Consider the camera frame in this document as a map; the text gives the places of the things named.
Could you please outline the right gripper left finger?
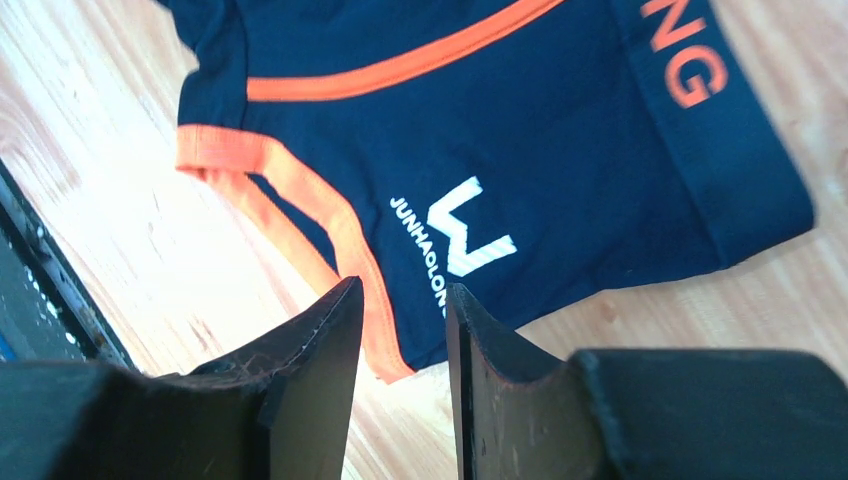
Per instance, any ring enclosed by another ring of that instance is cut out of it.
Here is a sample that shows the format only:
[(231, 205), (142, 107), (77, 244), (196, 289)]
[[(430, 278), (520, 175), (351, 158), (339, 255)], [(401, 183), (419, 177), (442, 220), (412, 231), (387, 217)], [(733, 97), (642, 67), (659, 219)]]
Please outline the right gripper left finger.
[(348, 277), (186, 375), (101, 362), (1, 367), (5, 479), (337, 479), (363, 327)]

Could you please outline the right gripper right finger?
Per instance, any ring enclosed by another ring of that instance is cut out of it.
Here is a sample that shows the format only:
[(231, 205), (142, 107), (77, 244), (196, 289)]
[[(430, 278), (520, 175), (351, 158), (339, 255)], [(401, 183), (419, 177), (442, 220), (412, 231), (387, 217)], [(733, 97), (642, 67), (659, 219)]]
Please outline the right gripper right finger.
[(798, 350), (558, 359), (448, 289), (462, 479), (843, 479), (847, 387)]

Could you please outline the navy orange boxer briefs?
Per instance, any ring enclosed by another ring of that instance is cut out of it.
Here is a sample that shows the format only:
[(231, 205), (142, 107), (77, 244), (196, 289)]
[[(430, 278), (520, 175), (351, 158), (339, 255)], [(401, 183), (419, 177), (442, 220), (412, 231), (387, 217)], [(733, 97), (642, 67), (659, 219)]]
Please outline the navy orange boxer briefs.
[(318, 292), (359, 277), (393, 382), (448, 287), (511, 328), (731, 267), (810, 196), (707, 1), (170, 1), (177, 166)]

